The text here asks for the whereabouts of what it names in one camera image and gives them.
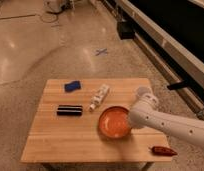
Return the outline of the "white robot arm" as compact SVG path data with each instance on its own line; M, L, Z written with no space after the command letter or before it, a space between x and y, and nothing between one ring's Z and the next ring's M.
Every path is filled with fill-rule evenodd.
M204 149L204 121L159 112L159 100L145 93L131 106L128 120L133 128L147 126Z

